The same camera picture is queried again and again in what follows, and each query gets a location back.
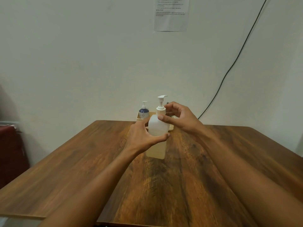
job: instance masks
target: pump dispenser head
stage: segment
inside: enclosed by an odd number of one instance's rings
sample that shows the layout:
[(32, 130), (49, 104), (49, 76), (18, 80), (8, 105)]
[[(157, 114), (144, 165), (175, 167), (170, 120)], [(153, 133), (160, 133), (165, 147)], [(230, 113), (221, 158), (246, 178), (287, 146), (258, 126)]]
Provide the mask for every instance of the pump dispenser head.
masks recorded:
[(166, 114), (166, 109), (163, 106), (163, 101), (164, 101), (165, 96), (167, 96), (167, 95), (158, 96), (160, 105), (157, 107), (156, 115), (165, 115)]
[(148, 101), (142, 101), (142, 102), (143, 102), (142, 108), (143, 108), (143, 109), (146, 109), (145, 103), (148, 102)]

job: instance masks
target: blue and white pump bottle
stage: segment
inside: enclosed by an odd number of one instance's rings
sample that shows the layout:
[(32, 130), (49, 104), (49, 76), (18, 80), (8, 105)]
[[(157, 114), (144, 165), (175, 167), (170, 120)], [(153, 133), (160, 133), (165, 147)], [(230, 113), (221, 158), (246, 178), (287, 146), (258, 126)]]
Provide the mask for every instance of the blue and white pump bottle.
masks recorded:
[(139, 110), (139, 117), (141, 119), (145, 119), (145, 118), (149, 117), (149, 110), (146, 109), (146, 106), (145, 106), (146, 102), (147, 101), (143, 101), (142, 108)]

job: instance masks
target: white pump bottle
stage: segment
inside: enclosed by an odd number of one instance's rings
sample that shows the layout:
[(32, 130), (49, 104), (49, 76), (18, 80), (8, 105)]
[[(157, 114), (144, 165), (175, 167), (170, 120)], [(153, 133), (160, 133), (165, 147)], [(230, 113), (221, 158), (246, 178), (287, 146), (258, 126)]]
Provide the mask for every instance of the white pump bottle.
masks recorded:
[[(152, 115), (149, 120), (149, 133), (152, 136), (160, 136), (169, 131), (169, 124), (158, 120), (158, 115), (165, 115), (166, 109), (162, 105), (164, 97), (167, 95), (158, 96), (160, 105), (156, 109), (156, 114)], [(146, 151), (146, 156), (157, 159), (164, 159), (166, 152), (166, 141), (153, 145)]]

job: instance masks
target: wire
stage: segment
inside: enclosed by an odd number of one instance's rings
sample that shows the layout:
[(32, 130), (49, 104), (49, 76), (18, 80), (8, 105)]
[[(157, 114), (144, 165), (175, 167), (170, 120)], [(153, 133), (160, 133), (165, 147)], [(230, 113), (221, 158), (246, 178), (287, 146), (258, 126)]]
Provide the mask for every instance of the wire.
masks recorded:
[(226, 74), (225, 74), (225, 76), (223, 77), (223, 80), (222, 80), (222, 82), (221, 82), (221, 84), (220, 84), (220, 86), (219, 86), (219, 88), (218, 88), (218, 91), (217, 91), (216, 94), (214, 95), (214, 98), (211, 100), (211, 102), (209, 103), (209, 105), (207, 106), (207, 108), (203, 111), (203, 113), (199, 116), (199, 118), (207, 111), (207, 109), (209, 108), (209, 106), (212, 104), (212, 102), (213, 102), (214, 99), (216, 98), (216, 96), (217, 96), (217, 94), (218, 94), (218, 92), (219, 92), (219, 90), (220, 90), (220, 88), (221, 88), (221, 86), (222, 86), (222, 84), (223, 84), (223, 81), (224, 81), (225, 77), (227, 76), (227, 74), (229, 73), (229, 71), (233, 68), (234, 64), (237, 62), (237, 60), (238, 60), (238, 58), (239, 58), (239, 56), (240, 56), (240, 54), (241, 54), (241, 52), (242, 52), (242, 50), (243, 50), (243, 48), (244, 48), (244, 46), (245, 46), (245, 44), (246, 44), (246, 42), (247, 42), (249, 36), (250, 36), (250, 33), (252, 32), (252, 29), (254, 28), (254, 26), (255, 26), (255, 24), (256, 24), (256, 22), (257, 22), (259, 16), (260, 16), (260, 13), (261, 13), (261, 11), (262, 11), (262, 9), (263, 9), (263, 7), (264, 7), (266, 1), (267, 1), (267, 0), (264, 1), (263, 5), (262, 5), (262, 7), (261, 7), (261, 9), (260, 9), (260, 11), (259, 11), (259, 14), (258, 14), (258, 16), (257, 16), (257, 18), (256, 18), (256, 20), (255, 20), (255, 22), (254, 22), (254, 24), (252, 25), (252, 28), (250, 29), (249, 34), (247, 35), (247, 37), (246, 37), (246, 39), (245, 39), (245, 42), (244, 42), (244, 44), (243, 44), (243, 46), (242, 46), (242, 48), (241, 48), (241, 50), (240, 50), (240, 52), (239, 52), (239, 54), (238, 54), (236, 60), (234, 61), (234, 63), (232, 64), (232, 66), (231, 66), (231, 67), (228, 69), (228, 71), (226, 72)]

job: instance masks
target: forearm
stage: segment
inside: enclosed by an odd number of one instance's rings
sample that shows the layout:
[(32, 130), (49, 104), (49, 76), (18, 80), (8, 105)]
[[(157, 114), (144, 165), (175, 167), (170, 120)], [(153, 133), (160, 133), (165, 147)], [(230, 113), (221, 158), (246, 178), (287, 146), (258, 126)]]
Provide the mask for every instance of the forearm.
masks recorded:
[(135, 158), (135, 155), (129, 153), (122, 151), (94, 180), (64, 202), (40, 226), (93, 226), (123, 173)]
[(237, 156), (210, 130), (199, 130), (206, 149), (233, 192), (261, 226), (303, 226), (303, 205)]

